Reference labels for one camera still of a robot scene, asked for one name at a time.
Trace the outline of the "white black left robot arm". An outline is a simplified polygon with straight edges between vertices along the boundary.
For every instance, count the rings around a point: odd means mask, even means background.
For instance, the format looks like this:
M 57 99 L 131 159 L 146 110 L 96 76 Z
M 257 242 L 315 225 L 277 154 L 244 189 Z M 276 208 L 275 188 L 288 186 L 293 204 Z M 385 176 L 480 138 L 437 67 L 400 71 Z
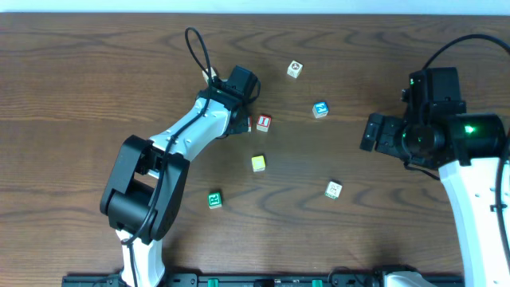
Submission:
M 157 286 L 163 281 L 162 240 L 179 212 L 190 163 L 210 142 L 248 131 L 245 108 L 259 89 L 259 84 L 212 84 L 166 131 L 123 142 L 100 212 L 123 246 L 124 284 Z

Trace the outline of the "blue number 2 block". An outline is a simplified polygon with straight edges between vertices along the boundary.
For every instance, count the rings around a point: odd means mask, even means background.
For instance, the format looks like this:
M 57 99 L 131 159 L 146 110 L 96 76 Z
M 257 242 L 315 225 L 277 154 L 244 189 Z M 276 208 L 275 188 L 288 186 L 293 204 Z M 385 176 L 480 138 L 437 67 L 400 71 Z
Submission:
M 312 113 L 316 119 L 325 117 L 329 112 L 328 105 L 326 102 L 314 103 Z

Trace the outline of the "red letter I block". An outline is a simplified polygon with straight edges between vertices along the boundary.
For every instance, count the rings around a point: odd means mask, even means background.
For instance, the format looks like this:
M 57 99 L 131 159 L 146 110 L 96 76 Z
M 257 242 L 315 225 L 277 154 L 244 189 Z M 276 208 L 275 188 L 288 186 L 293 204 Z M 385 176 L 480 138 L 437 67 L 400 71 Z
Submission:
M 267 115 L 259 115 L 256 128 L 258 131 L 267 132 L 269 130 L 272 117 Z

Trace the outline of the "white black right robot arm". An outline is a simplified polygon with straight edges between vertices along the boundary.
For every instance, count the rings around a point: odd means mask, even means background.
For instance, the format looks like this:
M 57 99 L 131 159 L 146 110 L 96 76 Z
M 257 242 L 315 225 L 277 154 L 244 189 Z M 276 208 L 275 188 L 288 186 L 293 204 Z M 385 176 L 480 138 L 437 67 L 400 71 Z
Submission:
M 360 144 L 439 180 L 457 228 L 467 286 L 509 284 L 508 139 L 495 114 L 431 117 L 426 124 L 370 114 Z

